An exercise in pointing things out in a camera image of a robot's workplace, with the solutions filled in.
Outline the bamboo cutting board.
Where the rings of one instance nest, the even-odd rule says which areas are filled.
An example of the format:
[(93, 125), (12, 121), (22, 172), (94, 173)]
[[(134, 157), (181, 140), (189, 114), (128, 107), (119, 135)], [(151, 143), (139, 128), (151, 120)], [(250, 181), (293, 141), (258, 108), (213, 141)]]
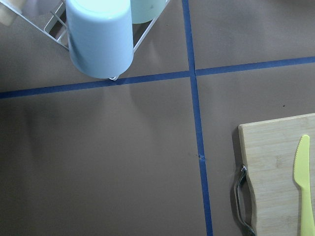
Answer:
[(298, 236), (301, 190), (293, 178), (298, 143), (310, 137), (311, 195), (315, 195), (315, 115), (240, 124), (242, 161), (252, 201), (251, 225), (258, 236)]

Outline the mint green plastic cup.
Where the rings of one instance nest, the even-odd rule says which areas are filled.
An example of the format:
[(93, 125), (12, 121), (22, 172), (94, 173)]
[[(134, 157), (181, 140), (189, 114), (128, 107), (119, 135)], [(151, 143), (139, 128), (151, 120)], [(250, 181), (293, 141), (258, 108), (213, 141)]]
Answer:
[(157, 18), (166, 7), (165, 0), (131, 0), (133, 24), (142, 24)]

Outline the light blue plastic cup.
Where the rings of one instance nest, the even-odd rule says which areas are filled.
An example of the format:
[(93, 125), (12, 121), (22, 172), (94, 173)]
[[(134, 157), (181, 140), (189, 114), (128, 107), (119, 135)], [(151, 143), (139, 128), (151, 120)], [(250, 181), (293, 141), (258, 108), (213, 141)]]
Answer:
[(73, 64), (99, 79), (124, 73), (133, 60), (128, 0), (67, 0), (68, 46)]

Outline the yellow-green plastic knife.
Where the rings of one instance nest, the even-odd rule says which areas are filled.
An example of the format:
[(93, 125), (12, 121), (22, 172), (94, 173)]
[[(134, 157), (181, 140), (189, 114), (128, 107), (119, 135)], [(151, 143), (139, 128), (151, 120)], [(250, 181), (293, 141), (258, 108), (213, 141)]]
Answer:
[(297, 146), (293, 178), (301, 193), (300, 235), (314, 236), (315, 223), (310, 183), (310, 137), (302, 135)]

